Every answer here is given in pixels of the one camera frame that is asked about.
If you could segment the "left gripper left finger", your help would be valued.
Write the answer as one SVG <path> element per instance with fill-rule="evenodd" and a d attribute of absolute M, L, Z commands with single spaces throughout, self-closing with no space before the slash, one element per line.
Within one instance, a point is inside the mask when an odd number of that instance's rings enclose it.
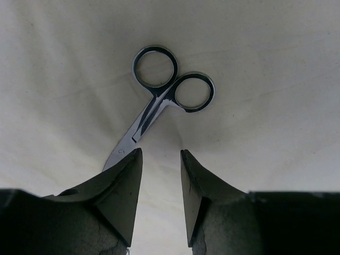
<path fill-rule="evenodd" d="M 59 195 L 1 189 L 1 254 L 127 254 L 142 165 L 138 148 Z"/>

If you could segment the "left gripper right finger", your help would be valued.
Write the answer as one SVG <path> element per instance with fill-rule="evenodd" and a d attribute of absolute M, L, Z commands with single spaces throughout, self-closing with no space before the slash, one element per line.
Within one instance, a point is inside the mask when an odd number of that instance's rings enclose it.
<path fill-rule="evenodd" d="M 339 254 L 339 193 L 245 193 L 181 151 L 193 254 Z"/>

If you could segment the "beige cloth mat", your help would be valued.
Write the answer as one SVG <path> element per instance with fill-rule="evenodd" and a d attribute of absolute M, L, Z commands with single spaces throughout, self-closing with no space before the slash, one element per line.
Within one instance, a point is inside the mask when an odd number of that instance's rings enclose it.
<path fill-rule="evenodd" d="M 339 190 L 339 1 L 1 1 L 1 187 L 59 194 L 101 172 L 151 99 L 148 45 L 216 94 L 139 141 L 131 254 L 190 254 L 180 151 L 242 191 Z"/>

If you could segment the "small steel scissors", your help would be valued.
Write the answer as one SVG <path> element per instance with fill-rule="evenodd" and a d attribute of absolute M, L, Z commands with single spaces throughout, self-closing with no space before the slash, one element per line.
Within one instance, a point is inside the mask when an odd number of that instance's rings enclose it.
<path fill-rule="evenodd" d="M 172 74 L 163 84 L 153 86 L 143 81 L 137 72 L 137 67 L 142 59 L 150 53 L 160 53 L 170 60 L 172 64 Z M 202 72 L 188 72 L 179 76 L 179 64 L 175 55 L 166 47 L 160 45 L 150 45 L 142 48 L 135 56 L 132 62 L 132 74 L 140 86 L 147 89 L 152 94 L 152 99 L 143 109 L 137 119 L 130 126 L 124 137 L 120 140 L 110 156 L 106 160 L 103 171 L 116 165 L 134 148 L 137 142 L 142 138 L 144 133 L 150 128 L 158 115 L 167 107 L 173 106 L 187 113 L 195 113 L 206 108 L 214 99 L 215 85 L 212 79 Z M 176 91 L 179 86 L 186 80 L 197 79 L 203 81 L 209 88 L 209 96 L 202 103 L 194 107 L 185 106 L 176 98 Z"/>

